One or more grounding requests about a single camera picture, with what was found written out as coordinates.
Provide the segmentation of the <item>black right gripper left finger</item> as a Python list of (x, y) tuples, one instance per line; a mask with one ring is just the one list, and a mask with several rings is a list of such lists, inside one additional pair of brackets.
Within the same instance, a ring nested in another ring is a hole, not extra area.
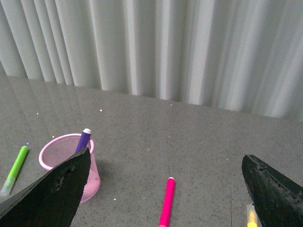
[(0, 205), (2, 227), (69, 227), (91, 165), (84, 148)]

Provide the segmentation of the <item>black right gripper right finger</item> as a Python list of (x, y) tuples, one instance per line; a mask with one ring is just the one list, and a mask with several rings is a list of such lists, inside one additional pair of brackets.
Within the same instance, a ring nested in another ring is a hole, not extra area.
[(264, 227), (303, 225), (303, 187), (255, 155), (245, 155), (242, 175)]

